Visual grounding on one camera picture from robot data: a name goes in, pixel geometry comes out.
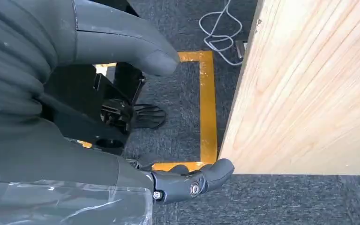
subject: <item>gray robot arm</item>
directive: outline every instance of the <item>gray robot arm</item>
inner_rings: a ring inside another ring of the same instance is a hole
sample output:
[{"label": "gray robot arm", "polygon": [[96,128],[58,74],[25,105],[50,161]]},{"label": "gray robot arm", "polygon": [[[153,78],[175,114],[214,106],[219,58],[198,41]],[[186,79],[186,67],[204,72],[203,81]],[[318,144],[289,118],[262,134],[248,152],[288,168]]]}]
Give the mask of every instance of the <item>gray robot arm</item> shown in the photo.
[{"label": "gray robot arm", "polygon": [[213,190],[229,178],[228,160],[183,175],[141,172],[121,157],[67,142],[38,116],[41,105],[35,99],[55,67],[116,61],[170,75],[179,57],[147,21],[88,0],[0,1],[1,181],[143,187],[170,203]]}]

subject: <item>gray carpet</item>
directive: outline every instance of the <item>gray carpet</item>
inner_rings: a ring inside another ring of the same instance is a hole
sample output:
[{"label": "gray carpet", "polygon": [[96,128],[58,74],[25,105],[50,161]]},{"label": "gray carpet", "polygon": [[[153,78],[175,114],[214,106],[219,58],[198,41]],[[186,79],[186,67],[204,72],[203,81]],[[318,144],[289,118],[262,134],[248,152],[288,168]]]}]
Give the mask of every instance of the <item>gray carpet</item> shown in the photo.
[{"label": "gray carpet", "polygon": [[[208,50],[199,18],[221,10],[222,0],[129,0],[178,51]],[[256,1],[232,0],[230,12],[245,25],[246,39]],[[207,27],[214,19],[205,21]],[[227,19],[218,32],[237,29]],[[228,52],[237,60],[235,49]],[[214,55],[218,144],[221,143],[239,74]],[[126,154],[153,152],[164,161],[199,159],[199,89],[197,63],[182,63],[171,77],[148,76],[140,103],[154,103],[168,112],[160,129],[136,130]],[[222,189],[194,201],[154,208],[157,225],[360,224],[360,176],[234,175]]]}]

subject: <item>black mechanical part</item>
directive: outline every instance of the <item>black mechanical part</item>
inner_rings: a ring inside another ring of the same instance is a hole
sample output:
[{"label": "black mechanical part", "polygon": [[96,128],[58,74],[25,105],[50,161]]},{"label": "black mechanical part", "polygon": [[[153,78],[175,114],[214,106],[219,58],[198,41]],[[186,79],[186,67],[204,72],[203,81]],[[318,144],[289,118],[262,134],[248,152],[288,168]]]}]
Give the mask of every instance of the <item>black mechanical part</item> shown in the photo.
[{"label": "black mechanical part", "polygon": [[[131,70],[116,71],[116,76],[129,75],[129,82],[139,82],[142,87],[141,71],[129,64],[126,67]],[[133,106],[122,88],[131,95],[129,89],[116,87],[105,76],[96,74],[92,65],[58,67],[44,88],[39,98],[44,104],[42,115],[54,122],[65,137],[92,143],[112,154],[123,152]],[[134,91],[136,96],[140,89]]]},{"label": "black mechanical part", "polygon": [[134,128],[158,128],[166,121],[166,112],[156,105],[139,104],[134,109]]},{"label": "black mechanical part", "polygon": [[169,204],[189,200],[215,190],[230,178],[234,172],[234,165],[230,160],[223,158],[213,165],[206,165],[187,174],[173,172],[179,169],[185,171],[183,167],[178,167],[169,172],[151,172],[154,177],[154,193],[162,194],[156,199],[158,203]]}]

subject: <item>clear plastic wrap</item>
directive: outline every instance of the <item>clear plastic wrap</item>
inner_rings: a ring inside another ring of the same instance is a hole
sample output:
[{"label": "clear plastic wrap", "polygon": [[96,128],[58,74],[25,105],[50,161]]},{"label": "clear plastic wrap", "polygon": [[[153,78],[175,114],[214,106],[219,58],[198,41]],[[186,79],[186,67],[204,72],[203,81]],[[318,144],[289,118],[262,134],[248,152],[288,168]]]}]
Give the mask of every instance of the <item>clear plastic wrap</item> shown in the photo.
[{"label": "clear plastic wrap", "polygon": [[67,181],[0,182],[0,225],[151,225],[145,188]]}]

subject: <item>wood grain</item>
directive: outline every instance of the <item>wood grain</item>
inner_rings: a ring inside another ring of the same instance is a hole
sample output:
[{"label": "wood grain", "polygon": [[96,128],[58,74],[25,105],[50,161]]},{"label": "wood grain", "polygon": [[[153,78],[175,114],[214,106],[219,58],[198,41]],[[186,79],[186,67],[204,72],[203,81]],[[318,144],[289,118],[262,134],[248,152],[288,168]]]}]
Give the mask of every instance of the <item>wood grain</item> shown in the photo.
[{"label": "wood grain", "polygon": [[360,0],[265,0],[220,157],[236,173],[360,174]]}]

